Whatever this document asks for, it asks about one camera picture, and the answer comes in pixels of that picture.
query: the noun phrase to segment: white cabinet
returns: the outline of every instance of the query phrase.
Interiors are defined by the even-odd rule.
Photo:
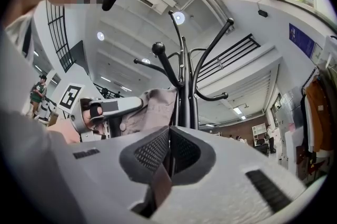
[[[253,130],[253,137],[254,137],[254,145],[256,146],[256,142],[259,139],[259,134],[263,134],[267,132],[265,128],[265,123],[252,127],[252,130]]]

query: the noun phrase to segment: blue poster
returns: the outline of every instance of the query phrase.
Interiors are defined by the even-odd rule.
[[[315,42],[307,34],[289,23],[289,39],[302,50],[308,58],[311,58],[315,48]]]

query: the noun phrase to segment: ceiling light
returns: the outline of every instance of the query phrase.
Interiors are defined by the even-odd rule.
[[[148,58],[143,58],[143,59],[142,59],[142,62],[145,62],[145,63],[147,63],[147,64],[150,64],[150,60],[149,60]]]
[[[175,12],[173,17],[178,25],[183,24],[185,21],[185,15],[182,12]]]
[[[37,67],[36,65],[35,65],[35,68],[38,69],[42,73],[42,70],[39,67]]]
[[[98,38],[98,40],[103,41],[104,40],[104,34],[101,33],[101,32],[98,32],[97,33],[97,38]]]
[[[131,89],[128,89],[126,87],[121,87],[121,89],[125,90],[125,91],[132,91]]]
[[[106,80],[106,81],[108,81],[108,82],[111,82],[109,79],[106,79],[106,78],[104,78],[103,76],[101,76],[101,79],[104,79],[104,80]]]
[[[238,107],[234,108],[234,111],[235,111],[238,115],[242,114],[241,110],[240,110]]]

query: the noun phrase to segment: brown jacket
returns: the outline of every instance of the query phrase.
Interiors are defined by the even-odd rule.
[[[306,88],[306,95],[312,116],[314,152],[318,152],[320,149],[332,150],[332,128],[328,100],[317,77],[314,77],[309,87]]]

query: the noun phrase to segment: green shirt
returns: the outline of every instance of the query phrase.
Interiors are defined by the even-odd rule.
[[[35,89],[38,90],[38,92],[40,92],[43,96],[46,96],[46,92],[47,92],[47,87],[46,85],[42,85],[40,82],[38,82],[35,87]],[[31,94],[31,101],[34,101],[36,103],[40,103],[42,101],[42,97],[36,93],[36,92],[33,92]]]

